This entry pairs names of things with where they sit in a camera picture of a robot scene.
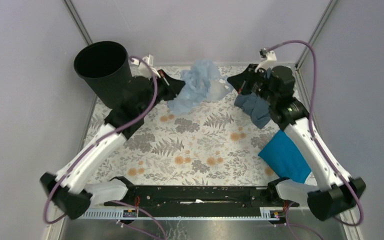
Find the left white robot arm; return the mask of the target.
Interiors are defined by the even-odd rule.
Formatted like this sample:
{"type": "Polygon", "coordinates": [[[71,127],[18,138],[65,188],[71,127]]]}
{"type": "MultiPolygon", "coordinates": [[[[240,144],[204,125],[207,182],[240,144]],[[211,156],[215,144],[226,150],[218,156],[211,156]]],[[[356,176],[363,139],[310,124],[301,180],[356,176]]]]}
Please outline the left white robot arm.
{"type": "Polygon", "coordinates": [[[45,172],[40,183],[47,195],[46,205],[54,203],[63,216],[71,220],[81,217],[93,205],[118,200],[128,206],[135,192],[118,179],[89,184],[92,174],[118,147],[121,147],[144,124],[145,116],[160,101],[171,101],[186,83],[159,70],[156,81],[135,76],[127,85],[130,94],[112,109],[92,140],[73,160],[56,174],[45,172]]]}

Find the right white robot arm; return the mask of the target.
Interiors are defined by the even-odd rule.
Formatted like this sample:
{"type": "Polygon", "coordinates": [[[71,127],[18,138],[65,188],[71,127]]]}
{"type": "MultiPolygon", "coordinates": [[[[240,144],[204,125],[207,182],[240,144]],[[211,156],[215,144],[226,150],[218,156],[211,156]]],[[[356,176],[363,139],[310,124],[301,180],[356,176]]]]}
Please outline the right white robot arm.
{"type": "Polygon", "coordinates": [[[238,93],[254,93],[268,104],[271,120],[294,143],[310,167],[317,185],[280,178],[269,183],[267,201],[273,206],[285,200],[307,205],[320,221],[334,218],[360,203],[366,183],[352,177],[318,138],[306,107],[294,97],[295,78],[286,66],[266,71],[250,64],[227,78],[238,93]]]}

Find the light blue plastic trash bag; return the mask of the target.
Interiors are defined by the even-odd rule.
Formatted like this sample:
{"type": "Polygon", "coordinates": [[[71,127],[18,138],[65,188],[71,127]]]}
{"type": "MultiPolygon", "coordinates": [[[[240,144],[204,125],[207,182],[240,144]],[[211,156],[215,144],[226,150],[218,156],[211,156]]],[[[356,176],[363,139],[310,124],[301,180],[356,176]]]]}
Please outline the light blue plastic trash bag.
{"type": "Polygon", "coordinates": [[[233,86],[222,76],[218,67],[209,59],[197,60],[189,70],[183,70],[180,80],[185,83],[180,93],[167,102],[174,115],[189,113],[203,101],[222,100],[233,91],[233,86]]]}

